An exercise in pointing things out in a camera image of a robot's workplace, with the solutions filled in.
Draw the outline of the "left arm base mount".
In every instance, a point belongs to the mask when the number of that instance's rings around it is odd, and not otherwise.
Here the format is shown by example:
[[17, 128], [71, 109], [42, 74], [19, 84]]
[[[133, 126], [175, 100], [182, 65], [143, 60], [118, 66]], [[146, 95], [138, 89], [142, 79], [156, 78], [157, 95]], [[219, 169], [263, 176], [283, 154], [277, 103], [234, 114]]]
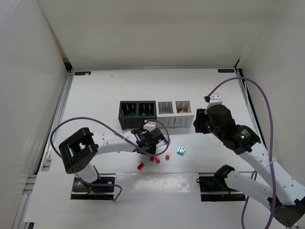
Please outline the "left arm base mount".
[[81, 179], [74, 176], [73, 185], [71, 188], [72, 200], [113, 200], [114, 191], [113, 186], [91, 186], [84, 184]]

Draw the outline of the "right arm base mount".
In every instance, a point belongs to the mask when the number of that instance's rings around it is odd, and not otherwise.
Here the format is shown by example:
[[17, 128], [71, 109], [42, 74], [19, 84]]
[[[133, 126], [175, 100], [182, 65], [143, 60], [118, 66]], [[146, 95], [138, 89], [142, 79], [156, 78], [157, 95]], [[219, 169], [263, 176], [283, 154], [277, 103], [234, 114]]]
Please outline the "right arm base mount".
[[196, 183], [199, 184], [202, 202], [236, 202], [245, 201], [245, 195], [236, 189], [229, 188], [225, 178], [235, 169], [224, 165], [212, 175], [199, 175]]

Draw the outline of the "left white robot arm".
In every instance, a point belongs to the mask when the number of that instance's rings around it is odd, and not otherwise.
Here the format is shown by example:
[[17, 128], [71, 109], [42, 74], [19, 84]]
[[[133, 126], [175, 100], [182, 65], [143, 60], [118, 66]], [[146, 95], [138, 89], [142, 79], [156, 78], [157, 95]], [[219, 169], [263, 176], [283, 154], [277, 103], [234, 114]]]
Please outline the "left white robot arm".
[[140, 149], [155, 155], [157, 145], [167, 141], [159, 128], [152, 131], [135, 129], [122, 134], [94, 134], [84, 127], [59, 145], [60, 155], [67, 174], [76, 174], [87, 183], [97, 182], [98, 175], [91, 160], [100, 154], [137, 152]]

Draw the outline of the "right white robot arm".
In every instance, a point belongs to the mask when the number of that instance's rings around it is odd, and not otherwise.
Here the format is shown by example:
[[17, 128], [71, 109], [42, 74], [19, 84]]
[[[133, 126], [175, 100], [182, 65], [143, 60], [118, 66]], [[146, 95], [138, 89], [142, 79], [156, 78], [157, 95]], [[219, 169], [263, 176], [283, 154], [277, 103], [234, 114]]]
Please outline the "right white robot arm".
[[264, 179], [262, 185], [224, 165], [215, 174], [222, 187], [235, 189], [261, 203], [267, 209], [275, 201], [273, 217], [286, 227], [293, 226], [305, 214], [305, 187], [290, 176], [270, 153], [260, 148], [260, 137], [248, 126], [238, 125], [224, 105], [199, 108], [193, 123], [195, 131], [213, 134], [225, 147], [250, 164]]

